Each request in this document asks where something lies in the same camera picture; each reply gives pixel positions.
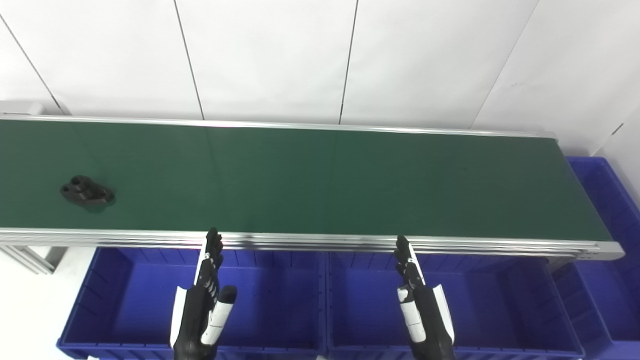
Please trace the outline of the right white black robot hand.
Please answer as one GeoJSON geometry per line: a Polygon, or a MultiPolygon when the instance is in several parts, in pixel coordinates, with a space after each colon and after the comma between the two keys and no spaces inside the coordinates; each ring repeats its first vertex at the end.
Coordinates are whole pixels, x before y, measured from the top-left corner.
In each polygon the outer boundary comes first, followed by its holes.
{"type": "Polygon", "coordinates": [[[395,246],[395,268],[402,278],[397,296],[413,357],[454,360],[455,332],[442,286],[426,284],[413,246],[404,235],[398,235],[395,246]]]}

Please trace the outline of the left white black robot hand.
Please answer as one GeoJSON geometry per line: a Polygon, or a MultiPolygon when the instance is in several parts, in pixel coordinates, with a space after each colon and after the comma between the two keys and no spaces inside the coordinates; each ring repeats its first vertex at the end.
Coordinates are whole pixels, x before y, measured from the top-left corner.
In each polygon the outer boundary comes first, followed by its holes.
{"type": "Polygon", "coordinates": [[[200,248],[192,285],[176,289],[170,334],[175,360],[213,360],[217,355],[238,297],[235,285],[220,285],[223,247],[222,235],[211,228],[200,248]]]}

